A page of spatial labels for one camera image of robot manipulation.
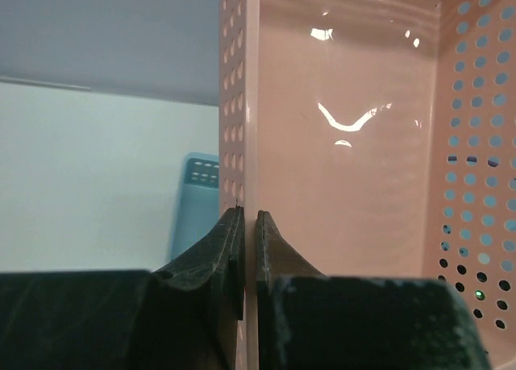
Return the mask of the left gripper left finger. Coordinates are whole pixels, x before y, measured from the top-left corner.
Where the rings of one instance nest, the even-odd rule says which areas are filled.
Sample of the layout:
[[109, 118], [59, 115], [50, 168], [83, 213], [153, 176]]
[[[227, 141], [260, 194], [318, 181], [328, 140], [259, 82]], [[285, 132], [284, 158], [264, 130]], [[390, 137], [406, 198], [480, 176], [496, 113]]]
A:
[[233, 369], [243, 317], [243, 209], [147, 270], [4, 273], [4, 369]]

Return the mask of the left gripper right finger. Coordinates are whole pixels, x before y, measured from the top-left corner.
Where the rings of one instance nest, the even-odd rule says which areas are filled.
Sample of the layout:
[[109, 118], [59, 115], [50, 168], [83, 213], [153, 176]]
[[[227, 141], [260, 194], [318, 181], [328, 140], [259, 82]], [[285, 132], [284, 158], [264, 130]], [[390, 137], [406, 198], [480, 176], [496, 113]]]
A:
[[462, 297], [443, 281], [325, 276], [256, 220], [262, 369], [488, 369]]

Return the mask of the blue plastic basket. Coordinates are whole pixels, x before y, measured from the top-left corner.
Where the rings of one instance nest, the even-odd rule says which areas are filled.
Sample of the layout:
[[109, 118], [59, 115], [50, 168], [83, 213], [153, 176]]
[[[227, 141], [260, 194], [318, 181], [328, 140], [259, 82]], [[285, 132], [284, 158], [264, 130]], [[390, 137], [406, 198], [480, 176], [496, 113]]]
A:
[[170, 259], [192, 247], [218, 221], [218, 186], [218, 157], [201, 152], [187, 154], [173, 212]]

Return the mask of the pink plastic basket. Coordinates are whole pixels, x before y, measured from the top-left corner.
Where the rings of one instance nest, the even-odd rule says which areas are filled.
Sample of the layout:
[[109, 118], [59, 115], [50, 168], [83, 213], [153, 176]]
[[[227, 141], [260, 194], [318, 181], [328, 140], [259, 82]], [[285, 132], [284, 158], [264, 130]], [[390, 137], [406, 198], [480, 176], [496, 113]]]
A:
[[515, 0], [219, 0], [220, 206], [330, 276], [446, 281], [515, 366]]

